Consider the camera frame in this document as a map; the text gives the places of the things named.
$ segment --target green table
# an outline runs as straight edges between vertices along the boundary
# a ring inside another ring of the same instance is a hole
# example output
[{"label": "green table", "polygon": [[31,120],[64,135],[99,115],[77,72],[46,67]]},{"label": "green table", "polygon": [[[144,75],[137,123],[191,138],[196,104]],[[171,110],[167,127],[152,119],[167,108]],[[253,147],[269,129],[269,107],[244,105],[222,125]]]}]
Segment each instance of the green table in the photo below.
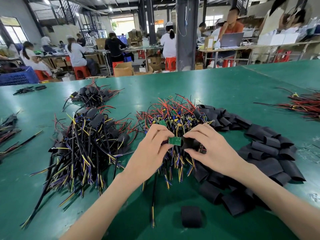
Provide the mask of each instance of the green table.
[{"label": "green table", "polygon": [[[311,144],[320,137],[319,124],[304,121],[297,113],[268,107],[253,102],[288,102],[286,91],[274,89],[284,87],[293,92],[307,93],[304,87],[320,87],[318,74],[320,61],[300,61],[282,64],[254,65],[214,70],[171,72],[149,76],[131,76],[98,79],[98,85],[110,84],[113,89],[125,88],[107,104],[116,107],[111,115],[117,119],[129,112],[147,110],[157,102],[179,93],[196,100],[196,103],[224,107],[232,113],[252,120],[256,124],[270,126],[290,138],[298,147],[298,167],[306,177],[304,184],[288,184],[286,188],[315,206],[310,194],[319,194],[320,153]],[[17,141],[24,141],[41,129],[44,132],[33,141],[5,158],[0,165],[0,239],[58,239],[92,203],[98,198],[95,189],[88,189],[83,199],[74,198],[66,209],[57,206],[68,196],[61,193],[48,195],[43,206],[26,230],[19,225],[31,214],[43,188],[45,174],[29,177],[30,173],[47,167],[53,142],[50,139],[53,127],[37,128],[39,125],[53,125],[54,113],[58,118],[68,118],[61,113],[63,100],[72,91],[77,91],[90,81],[49,83],[46,90],[12,96],[23,86],[0,87],[1,117],[20,109],[18,126],[22,131],[11,139],[2,150]],[[72,114],[77,105],[66,109]],[[234,149],[248,143],[242,131],[223,133]],[[110,184],[111,170],[107,173]],[[250,213],[233,218],[222,205],[214,206],[199,195],[199,184],[193,177],[184,177],[178,182],[174,173],[173,186],[167,190],[163,178],[158,180],[155,201],[155,223],[151,228],[150,205],[153,179],[144,193],[140,189],[122,207],[106,233],[105,239],[296,239],[294,234],[272,213],[256,208]],[[181,225],[180,207],[199,206],[205,213],[202,229],[185,229]]]}]

